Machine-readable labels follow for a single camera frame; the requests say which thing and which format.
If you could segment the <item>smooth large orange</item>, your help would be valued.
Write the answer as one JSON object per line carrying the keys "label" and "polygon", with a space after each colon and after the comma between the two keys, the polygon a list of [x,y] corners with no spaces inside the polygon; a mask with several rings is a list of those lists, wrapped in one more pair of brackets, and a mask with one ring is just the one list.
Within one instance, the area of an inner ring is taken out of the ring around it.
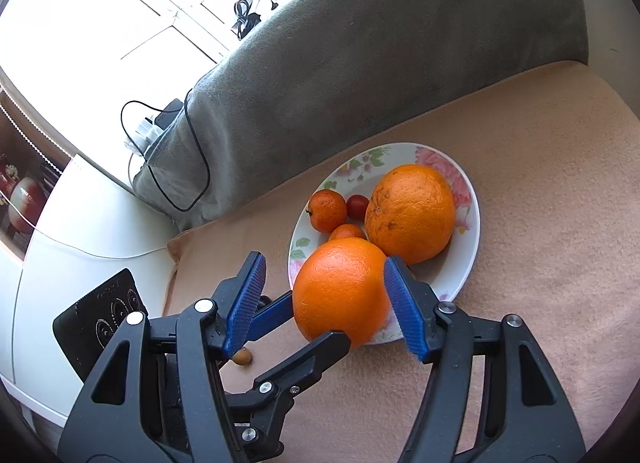
{"label": "smooth large orange", "polygon": [[390,313],[385,261],[381,249],[363,239],[331,240],[318,247],[300,268],[292,290],[294,319],[305,339],[342,331],[352,348],[370,342]]}

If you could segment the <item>small mandarin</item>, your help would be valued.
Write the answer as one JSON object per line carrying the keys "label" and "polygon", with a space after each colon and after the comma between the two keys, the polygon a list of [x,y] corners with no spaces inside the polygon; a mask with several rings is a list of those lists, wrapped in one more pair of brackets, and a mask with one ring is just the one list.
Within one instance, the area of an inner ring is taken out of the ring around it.
{"label": "small mandarin", "polygon": [[330,241],[349,238],[367,240],[367,235],[366,232],[353,223],[341,224],[341,226],[335,228],[329,235]]}
{"label": "small mandarin", "polygon": [[312,194],[306,213],[314,230],[329,235],[346,222],[347,205],[341,194],[323,189]]}

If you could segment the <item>small red cherry tomato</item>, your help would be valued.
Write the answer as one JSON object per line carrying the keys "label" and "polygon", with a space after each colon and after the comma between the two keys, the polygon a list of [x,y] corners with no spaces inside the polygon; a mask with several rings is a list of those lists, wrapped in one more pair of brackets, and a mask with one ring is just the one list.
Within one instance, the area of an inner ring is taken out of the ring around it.
{"label": "small red cherry tomato", "polygon": [[361,194],[352,194],[346,201],[347,216],[350,220],[363,222],[366,219],[369,199]]}

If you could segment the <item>speckled large orange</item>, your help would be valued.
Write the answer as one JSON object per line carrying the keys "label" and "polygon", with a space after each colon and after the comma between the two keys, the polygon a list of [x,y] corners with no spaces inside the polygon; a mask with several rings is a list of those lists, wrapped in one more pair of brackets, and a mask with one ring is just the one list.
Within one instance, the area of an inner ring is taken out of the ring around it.
{"label": "speckled large orange", "polygon": [[370,242],[407,265],[424,263],[448,245],[456,206],[445,177],[407,164],[390,170],[374,188],[364,227]]}

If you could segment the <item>floral white plate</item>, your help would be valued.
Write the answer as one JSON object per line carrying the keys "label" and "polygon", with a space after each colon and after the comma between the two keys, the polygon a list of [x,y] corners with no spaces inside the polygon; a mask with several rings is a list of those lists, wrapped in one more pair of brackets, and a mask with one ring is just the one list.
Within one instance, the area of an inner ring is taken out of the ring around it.
{"label": "floral white plate", "polygon": [[480,206],[454,160],[408,142],[364,151],[324,180],[296,222],[288,281],[298,331],[313,341],[342,330],[355,347],[401,339],[384,259],[400,257],[451,301],[478,246]]}

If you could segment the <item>red white vase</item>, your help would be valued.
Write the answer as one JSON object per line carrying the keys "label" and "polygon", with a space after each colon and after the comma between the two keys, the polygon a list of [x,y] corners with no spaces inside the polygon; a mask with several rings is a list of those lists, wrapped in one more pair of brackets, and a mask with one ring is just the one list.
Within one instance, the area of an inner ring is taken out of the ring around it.
{"label": "red white vase", "polygon": [[46,194],[36,180],[25,177],[15,186],[10,201],[8,214],[12,227],[30,235],[34,231],[32,225],[37,223],[46,205]]}

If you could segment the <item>white power strip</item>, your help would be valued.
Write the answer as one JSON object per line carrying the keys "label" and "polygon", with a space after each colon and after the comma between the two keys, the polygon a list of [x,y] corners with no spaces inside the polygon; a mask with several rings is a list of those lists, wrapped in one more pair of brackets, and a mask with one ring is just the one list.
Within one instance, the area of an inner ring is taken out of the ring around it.
{"label": "white power strip", "polygon": [[134,154],[145,157],[151,145],[163,134],[163,129],[145,117],[134,132],[126,132],[125,143]]}

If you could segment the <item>black power adapter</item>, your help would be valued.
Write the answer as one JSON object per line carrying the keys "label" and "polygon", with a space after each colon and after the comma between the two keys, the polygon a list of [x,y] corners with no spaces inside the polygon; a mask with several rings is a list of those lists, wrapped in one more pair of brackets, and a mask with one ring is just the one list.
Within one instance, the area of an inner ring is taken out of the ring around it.
{"label": "black power adapter", "polygon": [[161,130],[166,130],[169,125],[178,116],[183,108],[183,102],[178,99],[172,100],[168,105],[163,108],[160,113],[154,118],[154,125],[160,127]]}

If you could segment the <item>grey blanket backrest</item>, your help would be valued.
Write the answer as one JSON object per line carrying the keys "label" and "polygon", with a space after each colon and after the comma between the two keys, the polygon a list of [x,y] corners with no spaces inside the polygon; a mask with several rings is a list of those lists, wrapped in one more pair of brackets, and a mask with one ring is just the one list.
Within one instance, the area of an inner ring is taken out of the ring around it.
{"label": "grey blanket backrest", "polygon": [[198,80],[132,189],[198,227],[432,108],[588,56],[582,0],[292,0]]}

